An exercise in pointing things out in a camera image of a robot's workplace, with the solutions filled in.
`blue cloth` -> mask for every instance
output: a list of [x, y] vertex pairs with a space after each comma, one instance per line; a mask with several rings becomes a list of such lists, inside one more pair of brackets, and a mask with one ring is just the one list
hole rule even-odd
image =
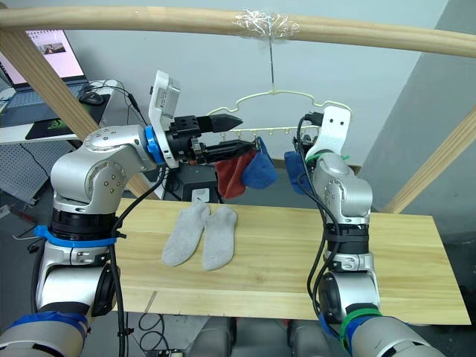
[[277, 171], [262, 138], [258, 137], [257, 141], [259, 150], [243, 171], [241, 181], [247, 187], [262, 190], [276, 182]]
[[286, 171], [288, 172], [289, 180], [294, 191], [300, 195], [304, 194], [298, 185], [299, 176], [304, 174], [304, 177], [301, 178], [300, 183], [307, 192], [311, 192], [311, 186], [309, 185], [309, 180], [306, 177], [306, 172], [304, 171], [304, 165], [300, 155], [295, 151], [285, 152], [284, 164], [286, 165]]

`floor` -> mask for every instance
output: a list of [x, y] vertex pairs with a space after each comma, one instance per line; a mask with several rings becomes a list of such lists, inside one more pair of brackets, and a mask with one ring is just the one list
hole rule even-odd
[[[290, 188], [286, 172], [279, 170], [279, 180], [269, 189], [260, 191], [256, 195], [249, 189], [241, 197], [227, 201], [231, 204], [270, 205], [284, 207], [313, 208], [314, 205], [305, 196], [299, 196]], [[185, 167], [178, 177], [184, 182], [207, 181], [214, 178], [212, 167]], [[174, 192], [181, 195], [181, 189]], [[51, 187], [47, 186], [42, 192], [41, 199], [33, 207], [25, 207], [6, 193], [0, 194], [0, 205], [11, 205], [18, 210], [24, 210], [38, 220], [39, 224], [48, 224], [51, 212]], [[166, 199], [176, 199], [166, 193]], [[30, 272], [33, 265], [33, 255], [27, 252], [31, 241], [16, 241], [11, 234], [18, 233], [19, 227], [4, 225], [0, 220], [0, 328], [6, 329], [18, 317], [30, 311], [29, 291]], [[461, 286], [464, 286], [465, 302], [472, 318], [476, 317], [476, 234], [469, 236], [465, 241], [451, 240], [443, 237], [446, 250]], [[138, 342], [144, 332], [138, 328], [138, 319], [141, 315], [129, 313], [129, 326], [135, 332], [129, 338], [129, 355], [143, 356]], [[92, 334], [87, 338], [82, 356], [116, 356], [117, 344], [117, 315], [114, 312], [98, 318], [92, 324]], [[153, 324], [156, 315], [144, 318], [144, 325]], [[199, 333], [207, 320], [201, 316], [174, 316], [164, 317], [165, 335], [171, 348], [186, 350], [190, 347], [195, 336]], [[412, 327], [432, 345], [441, 350], [446, 356], [473, 356], [476, 348], [476, 329], [474, 327]], [[286, 344], [285, 321], [275, 319], [240, 318], [237, 322], [238, 338], [233, 357], [255, 356], [290, 356], [291, 351]], [[157, 341], [157, 336], [149, 334], [144, 338], [144, 347], [150, 348]], [[336, 357], [345, 356], [338, 345], [333, 345]]]

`wooden beam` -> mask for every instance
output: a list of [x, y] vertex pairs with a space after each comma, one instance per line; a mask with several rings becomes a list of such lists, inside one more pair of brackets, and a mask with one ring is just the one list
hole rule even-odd
[[[29, 7], [0, 10], [0, 28], [150, 30], [259, 36], [257, 31], [238, 25], [237, 16], [243, 14], [243, 11], [186, 7]], [[293, 40], [476, 57], [476, 36], [467, 33], [298, 15], [282, 16], [280, 21], [274, 22], [273, 32], [279, 32], [283, 23], [298, 26], [288, 37]]]
[[476, 140], [476, 106], [433, 152], [430, 158], [408, 180], [405, 186], [385, 206], [386, 213], [400, 213], [436, 177]]
[[[23, 30], [0, 30], [0, 51], [79, 139], [99, 129]], [[149, 189], [138, 175], [127, 187], [136, 196]]]

